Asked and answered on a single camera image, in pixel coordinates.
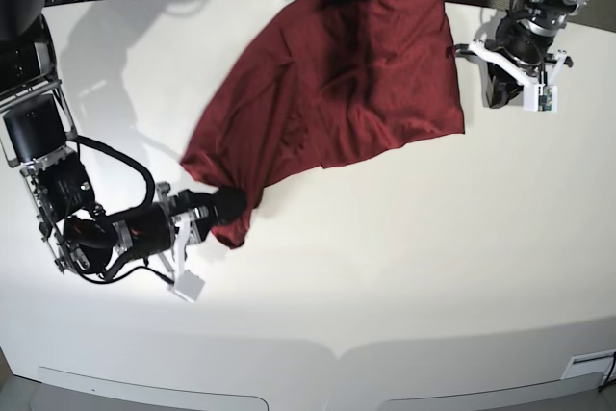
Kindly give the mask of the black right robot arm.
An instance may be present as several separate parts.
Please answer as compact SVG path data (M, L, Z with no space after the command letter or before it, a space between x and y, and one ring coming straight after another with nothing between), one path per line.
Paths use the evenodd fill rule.
M43 15L47 0L1 0L1 120L8 136L1 149L19 170L37 210L41 238L60 272L94 285L112 285L151 257L158 277L187 301L198 299L203 280L186 266L190 245L238 218L245 194L221 187L213 193L172 193L141 163L109 145L81 136L64 97L56 51ZM81 151L100 152L136 171L145 194L135 207L108 214L97 201Z

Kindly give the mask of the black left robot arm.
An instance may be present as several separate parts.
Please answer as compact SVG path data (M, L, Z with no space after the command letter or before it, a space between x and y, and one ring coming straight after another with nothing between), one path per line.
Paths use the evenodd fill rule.
M486 103L502 108L522 97L526 111L554 113L558 107L556 79L573 59L563 50L551 52L558 32L588 0L510 0L491 39L454 46L459 57L486 64Z

